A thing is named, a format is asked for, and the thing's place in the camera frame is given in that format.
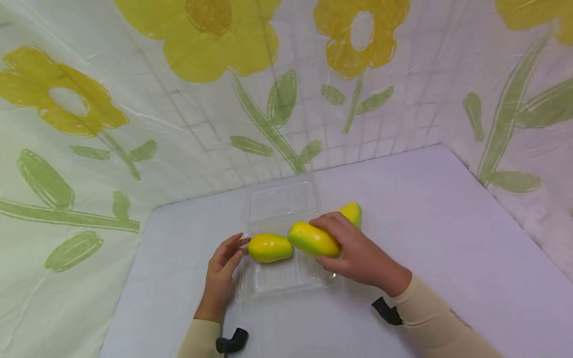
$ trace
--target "plastic clamshell box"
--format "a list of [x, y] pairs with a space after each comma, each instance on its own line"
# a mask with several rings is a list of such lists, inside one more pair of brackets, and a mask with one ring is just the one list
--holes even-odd
[[[248, 188], [243, 213], [245, 237], [262, 233], [286, 237], [295, 222], [308, 221], [320, 215], [313, 175], [305, 174]], [[323, 287], [331, 282], [329, 272], [297, 249], [291, 257], [271, 263], [260, 263], [247, 255], [239, 269], [236, 298], [269, 297]]]

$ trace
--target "table surface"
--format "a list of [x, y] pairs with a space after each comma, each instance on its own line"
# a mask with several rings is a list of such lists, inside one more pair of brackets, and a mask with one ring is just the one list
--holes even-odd
[[[573, 357], [573, 285], [445, 147], [316, 172], [323, 212], [358, 202], [363, 231], [432, 287], [506, 358]], [[241, 231], [245, 189], [151, 214], [100, 358], [174, 357], [202, 294], [207, 262]], [[370, 307], [381, 292], [335, 286], [232, 302], [237, 357], [416, 357]]]

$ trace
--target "long sleeve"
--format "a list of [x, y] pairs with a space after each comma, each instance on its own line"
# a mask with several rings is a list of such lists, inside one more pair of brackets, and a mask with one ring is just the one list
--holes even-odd
[[215, 341], [221, 335], [221, 325], [205, 320], [192, 320], [179, 347], [177, 358], [222, 358]]
[[408, 288], [392, 300], [404, 327], [426, 357], [502, 357], [416, 276], [412, 276]]

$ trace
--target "black clip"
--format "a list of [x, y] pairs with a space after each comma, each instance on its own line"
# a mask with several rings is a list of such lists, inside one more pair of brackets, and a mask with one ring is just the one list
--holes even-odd
[[390, 308], [384, 301], [384, 297], [380, 297], [374, 303], [372, 307], [380, 314], [380, 316], [388, 323], [393, 326], [401, 326], [403, 324], [402, 318], [398, 313], [396, 307]]
[[217, 338], [215, 342], [217, 345], [217, 352], [222, 353], [227, 356], [227, 353], [235, 353], [242, 350], [247, 344], [247, 339], [249, 338], [249, 332], [242, 328], [237, 328], [233, 338]]

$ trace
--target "yellow fruit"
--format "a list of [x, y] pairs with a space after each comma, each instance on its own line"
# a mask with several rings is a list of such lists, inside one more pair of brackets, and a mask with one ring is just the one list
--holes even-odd
[[362, 208], [356, 203], [348, 203], [339, 210], [351, 223], [362, 229]]
[[308, 222], [296, 222], [286, 238], [294, 247], [310, 256], [338, 257], [341, 253], [338, 241]]
[[251, 257], [258, 262], [274, 262], [289, 258], [292, 245], [287, 238], [277, 234], [259, 234], [247, 246]]

